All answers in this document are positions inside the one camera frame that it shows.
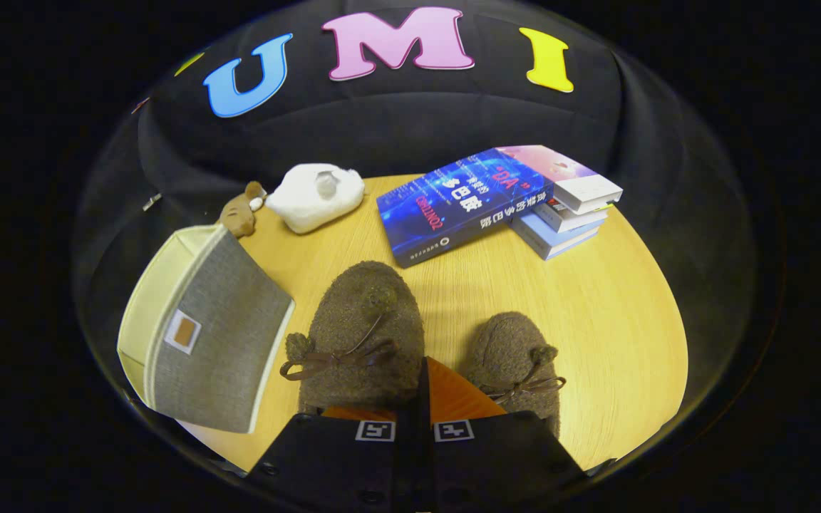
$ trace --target blue letter u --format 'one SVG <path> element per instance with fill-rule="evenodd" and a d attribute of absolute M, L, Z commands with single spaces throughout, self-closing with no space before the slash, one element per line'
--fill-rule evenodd
<path fill-rule="evenodd" d="M 261 56 L 262 81 L 254 90 L 241 93 L 237 90 L 237 73 L 235 69 L 242 59 L 232 59 L 222 67 L 215 69 L 202 82 L 208 87 L 208 101 L 211 110 L 220 118 L 233 118 L 263 104 L 281 88 L 287 76 L 287 60 L 284 56 L 284 43 L 293 38 L 292 33 L 271 39 L 260 46 L 255 46 L 252 55 Z"/>

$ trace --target light wood surface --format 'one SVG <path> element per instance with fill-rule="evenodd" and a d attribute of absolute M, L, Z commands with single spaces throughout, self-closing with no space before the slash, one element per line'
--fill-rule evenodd
<path fill-rule="evenodd" d="M 378 217 L 376 198 L 417 175 L 365 179 L 367 194 L 345 217 L 299 236 L 268 208 L 240 241 L 296 300 L 287 332 L 309 332 L 332 280 L 362 260 L 394 267 L 417 298 L 426 355 L 458 369 L 477 324 L 521 311 L 559 348 L 559 441 L 580 467 L 622 457 L 677 413 L 687 378 L 686 337 L 676 302 L 648 248 L 616 208 L 597 237 L 541 260 L 507 225 L 401 269 Z M 299 382 L 274 360 L 250 435 L 182 426 L 219 455 L 251 470 L 296 413 Z"/>

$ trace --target shoelace bow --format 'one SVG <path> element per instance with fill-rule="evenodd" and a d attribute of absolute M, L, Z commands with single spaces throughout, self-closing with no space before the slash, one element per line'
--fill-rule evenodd
<path fill-rule="evenodd" d="M 512 397 L 515 397 L 517 394 L 557 392 L 557 390 L 563 388 L 563 385 L 566 384 L 566 378 L 560 376 L 544 380 L 531 380 L 529 382 L 528 380 L 533 378 L 541 367 L 541 363 L 535 363 L 534 367 L 531 367 L 531 371 L 525 376 L 525 379 L 520 382 L 488 385 L 490 388 L 498 389 L 500 392 L 488 393 L 486 395 L 489 399 L 493 399 L 496 405 L 502 405 L 506 400 L 512 399 Z"/>
<path fill-rule="evenodd" d="M 374 345 L 369 351 L 365 351 L 365 353 L 355 353 L 359 346 L 367 341 L 367 338 L 372 334 L 372 331 L 376 328 L 378 322 L 381 321 L 383 315 L 384 314 L 379 315 L 378 318 L 376 318 L 376 321 L 372 323 L 372 327 L 369 328 L 366 335 L 364 335 L 359 342 L 356 342 L 356 345 L 350 351 L 346 353 L 332 351 L 332 353 L 306 354 L 301 360 L 286 361 L 286 363 L 281 366 L 281 375 L 287 380 L 296 382 L 296 380 L 305 380 L 306 378 L 315 376 L 317 373 L 321 373 L 323 370 L 338 365 L 356 365 L 362 367 L 384 363 L 384 361 L 394 357 L 398 352 L 398 344 L 392 341 L 391 338 L 378 342 L 378 344 Z M 296 365 L 302 365 L 303 370 L 297 371 L 296 373 L 288 373 L 288 371 Z"/>

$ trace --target white stuffed animal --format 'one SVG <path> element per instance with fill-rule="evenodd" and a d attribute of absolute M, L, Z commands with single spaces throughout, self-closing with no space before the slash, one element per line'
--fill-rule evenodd
<path fill-rule="evenodd" d="M 359 173 L 335 165 L 297 165 L 264 204 L 284 218 L 297 234 L 305 234 L 355 209 L 365 184 Z"/>

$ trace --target letter m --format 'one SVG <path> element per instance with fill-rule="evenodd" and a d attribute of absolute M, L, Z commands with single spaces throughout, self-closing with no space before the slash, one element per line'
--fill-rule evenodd
<path fill-rule="evenodd" d="M 414 64 L 427 69 L 467 69 L 473 59 L 465 55 L 458 35 L 462 12 L 447 7 L 418 7 L 395 28 L 370 13 L 355 13 L 333 19 L 322 26 L 335 33 L 338 65 L 329 72 L 333 81 L 349 81 L 376 70 L 363 58 L 363 46 L 389 68 L 404 64 L 414 43 L 420 40 L 420 55 Z"/>

